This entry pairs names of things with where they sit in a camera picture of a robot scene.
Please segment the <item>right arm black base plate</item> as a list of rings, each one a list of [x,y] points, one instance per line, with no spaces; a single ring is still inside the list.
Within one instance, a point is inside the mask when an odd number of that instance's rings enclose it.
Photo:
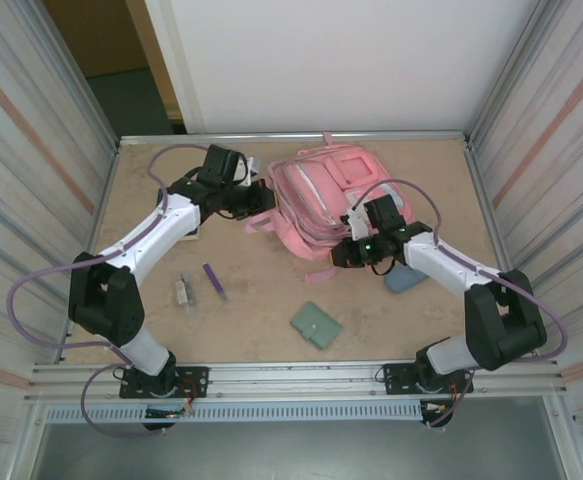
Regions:
[[[458,370],[446,375],[416,363],[384,364],[381,378],[377,380],[385,387],[387,395],[445,395],[453,392],[474,391],[470,375]]]

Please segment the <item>green snap wallet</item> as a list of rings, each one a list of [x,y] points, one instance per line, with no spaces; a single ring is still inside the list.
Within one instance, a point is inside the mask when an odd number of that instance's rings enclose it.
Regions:
[[[342,331],[342,325],[313,302],[306,302],[292,317],[290,325],[319,350],[326,349]]]

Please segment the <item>clear glue stick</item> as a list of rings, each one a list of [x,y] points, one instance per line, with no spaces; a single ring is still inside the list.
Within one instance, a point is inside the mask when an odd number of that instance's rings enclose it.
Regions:
[[[175,281],[176,300],[185,314],[193,315],[196,312],[195,295],[190,280],[179,273]]]

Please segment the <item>purple pen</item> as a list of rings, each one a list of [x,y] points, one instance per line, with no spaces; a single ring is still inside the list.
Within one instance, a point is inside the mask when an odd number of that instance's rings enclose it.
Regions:
[[[212,267],[208,263],[204,263],[202,265],[202,267],[203,267],[203,270],[204,270],[205,274],[207,275],[207,278],[209,279],[209,281],[211,282],[213,288],[215,289],[216,293],[218,294],[218,296],[223,301],[227,301],[228,300],[228,297],[227,297],[226,291],[223,288],[222,284],[220,283],[218,277],[214,273]]]

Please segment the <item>aluminium table side rail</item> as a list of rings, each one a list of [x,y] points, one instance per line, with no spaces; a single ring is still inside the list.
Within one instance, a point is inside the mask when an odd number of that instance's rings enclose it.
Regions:
[[[468,143],[464,145],[463,153],[471,181],[474,186],[482,218],[487,229],[490,245],[495,255],[496,269],[507,272],[512,269],[511,261],[504,246],[502,236],[495,218],[494,207],[492,206],[486,192],[484,181],[477,164],[476,154],[473,152],[473,149]],[[503,327],[506,327],[506,317],[510,313],[510,307],[508,305],[502,305],[498,302],[499,295],[505,293],[506,288],[494,281],[490,281],[487,286],[491,288],[495,300],[495,308],[498,311],[498,316],[500,317],[499,322]]]
[[[103,191],[102,191],[102,195],[100,197],[100,202],[99,202],[97,209],[96,209],[96,212],[93,216],[91,230],[90,230],[90,234],[89,234],[88,242],[87,242],[87,250],[89,252],[92,252],[97,245],[97,241],[98,241],[100,230],[101,230],[101,225],[103,222],[106,207],[107,207],[108,200],[110,197],[112,184],[113,184],[115,173],[116,173],[116,170],[117,170],[117,167],[119,164],[119,160],[120,160],[120,150],[121,150],[121,144],[120,144],[120,142],[117,142],[115,145],[115,151],[113,153],[112,161],[111,161],[111,164],[110,164],[110,167],[109,167],[106,179],[105,179],[105,183],[103,186]],[[64,337],[63,337],[64,345],[63,345],[63,348],[56,354],[56,358],[55,358],[56,364],[62,364],[62,363],[66,362],[67,355],[69,352],[71,352],[71,349],[69,349],[69,346],[73,345],[73,343],[72,343],[72,340],[74,337],[73,330],[74,330],[74,325],[70,320],[68,320],[67,325],[66,325],[66,329],[65,329],[65,333],[64,333]]]

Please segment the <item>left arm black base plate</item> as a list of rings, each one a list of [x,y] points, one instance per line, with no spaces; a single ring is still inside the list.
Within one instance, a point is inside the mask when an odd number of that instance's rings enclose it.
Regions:
[[[208,367],[176,366],[171,371],[149,376],[135,368],[121,377],[122,399],[197,399],[207,394]]]

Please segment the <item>dark blue book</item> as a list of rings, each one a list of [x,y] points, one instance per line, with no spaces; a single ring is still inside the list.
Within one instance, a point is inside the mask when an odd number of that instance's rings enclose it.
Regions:
[[[159,237],[179,235],[178,241],[195,240],[201,225],[200,206],[177,193],[167,194],[159,203],[160,221],[155,227]]]

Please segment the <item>pink backpack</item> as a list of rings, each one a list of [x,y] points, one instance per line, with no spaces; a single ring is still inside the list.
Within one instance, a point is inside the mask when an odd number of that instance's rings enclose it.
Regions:
[[[331,250],[350,236],[341,217],[354,207],[372,227],[364,204],[390,196],[407,223],[415,221],[400,188],[388,181],[389,172],[368,150],[326,140],[318,148],[300,150],[272,162],[265,181],[275,191],[277,207],[247,220],[247,233],[277,235],[295,256],[326,262]]]

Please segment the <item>aluminium frame post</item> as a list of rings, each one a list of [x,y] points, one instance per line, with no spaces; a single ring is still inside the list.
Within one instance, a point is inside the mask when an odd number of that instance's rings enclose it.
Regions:
[[[503,67],[495,80],[495,83],[488,92],[486,99],[476,114],[475,119],[472,121],[470,127],[465,132],[464,142],[467,146],[470,146],[471,142],[476,139],[479,130],[486,122],[488,115],[492,110],[495,109],[495,103],[501,92],[505,89],[507,79],[514,69],[518,57],[521,55],[521,51],[527,42],[527,38],[532,33],[537,23],[538,17],[544,10],[544,3],[545,0],[533,0],[533,8],[531,10],[530,16],[526,20],[509,56],[504,62]]]
[[[119,136],[89,82],[116,71],[115,28],[126,26],[123,0],[41,0],[52,40],[59,49],[59,69],[87,123],[102,144],[119,146]]]

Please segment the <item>aluminium table edge rail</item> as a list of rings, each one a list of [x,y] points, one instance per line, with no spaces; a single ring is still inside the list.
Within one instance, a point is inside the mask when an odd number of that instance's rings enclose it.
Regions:
[[[463,141],[466,134],[459,130],[397,130],[367,132],[294,132],[294,133],[224,133],[187,135],[126,135],[121,146],[132,145],[173,145],[173,144],[238,144],[238,143],[302,143],[323,142],[365,142],[365,141]]]

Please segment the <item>wide aluminium mounting rail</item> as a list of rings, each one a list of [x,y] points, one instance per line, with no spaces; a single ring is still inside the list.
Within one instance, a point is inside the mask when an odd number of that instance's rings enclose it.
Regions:
[[[386,394],[380,382],[382,361],[211,363],[209,401],[358,400]],[[33,369],[24,399],[60,404],[79,400],[97,365],[58,364]],[[508,364],[473,377],[476,397],[535,397],[567,391],[553,362]]]

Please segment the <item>blue pencil case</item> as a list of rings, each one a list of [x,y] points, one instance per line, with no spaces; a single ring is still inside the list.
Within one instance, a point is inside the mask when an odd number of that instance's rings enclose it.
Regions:
[[[427,279],[427,275],[409,266],[395,266],[385,277],[384,285],[392,293],[402,293]]]

